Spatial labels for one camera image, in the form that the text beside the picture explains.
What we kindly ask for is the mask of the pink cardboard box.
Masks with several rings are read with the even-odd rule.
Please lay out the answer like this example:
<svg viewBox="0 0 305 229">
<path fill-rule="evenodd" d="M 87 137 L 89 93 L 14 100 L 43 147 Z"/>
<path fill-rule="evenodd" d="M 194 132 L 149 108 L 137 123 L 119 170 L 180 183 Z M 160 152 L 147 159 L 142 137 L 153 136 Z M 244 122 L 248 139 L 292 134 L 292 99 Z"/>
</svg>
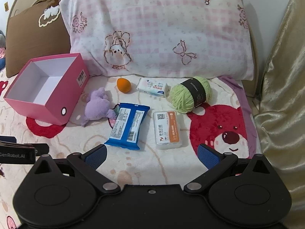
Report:
<svg viewBox="0 0 305 229">
<path fill-rule="evenodd" d="M 33 58 L 14 79 L 4 100 L 20 115 L 64 125 L 88 78 L 88 69 L 79 53 Z"/>
</svg>

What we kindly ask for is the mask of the blue snack packet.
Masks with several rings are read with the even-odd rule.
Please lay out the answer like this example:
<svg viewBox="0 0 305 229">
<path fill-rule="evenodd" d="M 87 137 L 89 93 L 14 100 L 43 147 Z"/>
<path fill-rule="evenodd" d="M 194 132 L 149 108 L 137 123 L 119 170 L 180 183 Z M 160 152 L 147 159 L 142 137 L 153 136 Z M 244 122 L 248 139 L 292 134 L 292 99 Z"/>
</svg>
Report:
<svg viewBox="0 0 305 229">
<path fill-rule="evenodd" d="M 145 105 L 120 103 L 118 116 L 105 145 L 140 150 L 139 130 L 149 110 L 150 107 Z"/>
</svg>

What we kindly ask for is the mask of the brown cloud pillow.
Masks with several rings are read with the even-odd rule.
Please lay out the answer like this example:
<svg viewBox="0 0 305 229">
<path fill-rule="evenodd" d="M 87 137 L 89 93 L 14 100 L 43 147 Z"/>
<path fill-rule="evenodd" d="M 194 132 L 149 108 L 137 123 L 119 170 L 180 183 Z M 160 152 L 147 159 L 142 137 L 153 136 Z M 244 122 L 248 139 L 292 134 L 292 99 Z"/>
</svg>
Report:
<svg viewBox="0 0 305 229">
<path fill-rule="evenodd" d="M 60 0 L 41 0 L 8 20 L 6 76 L 18 74 L 32 58 L 70 52 Z"/>
</svg>

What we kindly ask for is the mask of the clear dental floss box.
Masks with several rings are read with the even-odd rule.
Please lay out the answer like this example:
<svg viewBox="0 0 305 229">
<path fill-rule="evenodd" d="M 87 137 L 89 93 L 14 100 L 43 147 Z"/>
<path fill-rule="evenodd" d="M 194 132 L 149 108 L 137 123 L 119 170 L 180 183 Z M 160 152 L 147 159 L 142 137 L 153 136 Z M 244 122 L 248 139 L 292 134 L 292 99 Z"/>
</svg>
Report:
<svg viewBox="0 0 305 229">
<path fill-rule="evenodd" d="M 153 123 L 157 149 L 167 150 L 182 146 L 180 127 L 175 111 L 154 112 Z"/>
</svg>

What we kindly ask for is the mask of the green yarn ball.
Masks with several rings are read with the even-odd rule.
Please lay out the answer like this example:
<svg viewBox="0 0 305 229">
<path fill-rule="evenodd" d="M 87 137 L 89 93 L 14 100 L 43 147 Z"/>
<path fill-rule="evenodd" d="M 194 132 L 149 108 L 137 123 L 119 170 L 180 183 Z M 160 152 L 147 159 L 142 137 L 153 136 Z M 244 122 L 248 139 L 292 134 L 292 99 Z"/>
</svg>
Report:
<svg viewBox="0 0 305 229">
<path fill-rule="evenodd" d="M 186 114 L 206 103 L 212 97 L 209 81 L 203 77 L 191 77 L 173 86 L 169 92 L 169 101 L 179 113 Z"/>
</svg>

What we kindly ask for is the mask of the pink checked pillow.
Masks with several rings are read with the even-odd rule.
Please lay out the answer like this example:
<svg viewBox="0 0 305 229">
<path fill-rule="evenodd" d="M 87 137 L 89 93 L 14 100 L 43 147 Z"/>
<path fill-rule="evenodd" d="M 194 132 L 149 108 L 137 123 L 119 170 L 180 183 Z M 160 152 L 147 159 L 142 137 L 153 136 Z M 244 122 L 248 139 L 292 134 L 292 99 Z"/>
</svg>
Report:
<svg viewBox="0 0 305 229">
<path fill-rule="evenodd" d="M 61 0 L 90 76 L 252 80 L 243 0 Z"/>
</svg>

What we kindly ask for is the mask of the purple plush toy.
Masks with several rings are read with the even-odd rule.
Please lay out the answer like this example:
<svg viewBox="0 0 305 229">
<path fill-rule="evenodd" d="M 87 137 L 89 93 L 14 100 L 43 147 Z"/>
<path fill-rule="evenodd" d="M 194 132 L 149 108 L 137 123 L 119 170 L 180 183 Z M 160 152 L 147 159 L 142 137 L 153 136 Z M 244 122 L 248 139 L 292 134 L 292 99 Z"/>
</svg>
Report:
<svg viewBox="0 0 305 229">
<path fill-rule="evenodd" d="M 85 127 L 88 122 L 103 118 L 116 119 L 117 113 L 111 108 L 111 103 L 105 92 L 105 88 L 101 87 L 87 97 L 87 104 L 81 125 Z"/>
</svg>

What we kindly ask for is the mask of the gold satin curtain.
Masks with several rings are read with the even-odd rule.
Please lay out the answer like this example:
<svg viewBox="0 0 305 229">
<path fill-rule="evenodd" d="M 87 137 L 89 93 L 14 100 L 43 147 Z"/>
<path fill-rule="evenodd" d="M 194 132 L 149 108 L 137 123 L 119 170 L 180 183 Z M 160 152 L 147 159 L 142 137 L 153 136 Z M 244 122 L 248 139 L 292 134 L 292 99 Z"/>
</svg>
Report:
<svg viewBox="0 0 305 229">
<path fill-rule="evenodd" d="M 261 149 L 292 197 L 284 221 L 304 228 L 304 0 L 290 0 L 263 76 L 254 120 Z"/>
</svg>

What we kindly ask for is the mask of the white tissue pack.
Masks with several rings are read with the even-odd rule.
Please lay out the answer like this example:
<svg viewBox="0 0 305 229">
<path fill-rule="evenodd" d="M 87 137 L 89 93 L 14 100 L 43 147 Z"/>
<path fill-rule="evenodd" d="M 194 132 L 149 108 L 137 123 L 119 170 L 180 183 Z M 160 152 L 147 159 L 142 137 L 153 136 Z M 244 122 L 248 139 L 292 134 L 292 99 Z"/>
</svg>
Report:
<svg viewBox="0 0 305 229">
<path fill-rule="evenodd" d="M 152 96 L 164 98 L 170 91 L 167 83 L 155 79 L 141 77 L 136 86 L 137 91 Z"/>
</svg>

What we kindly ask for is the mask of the orange makeup sponge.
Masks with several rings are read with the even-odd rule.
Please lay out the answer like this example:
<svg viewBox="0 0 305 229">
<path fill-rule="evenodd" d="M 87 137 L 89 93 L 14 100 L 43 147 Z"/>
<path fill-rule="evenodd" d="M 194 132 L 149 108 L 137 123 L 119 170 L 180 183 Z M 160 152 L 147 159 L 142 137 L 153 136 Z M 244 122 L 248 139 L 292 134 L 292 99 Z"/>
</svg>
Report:
<svg viewBox="0 0 305 229">
<path fill-rule="evenodd" d="M 117 79 L 117 88 L 122 93 L 128 93 L 131 90 L 131 83 L 129 80 L 125 78 L 118 78 Z"/>
</svg>

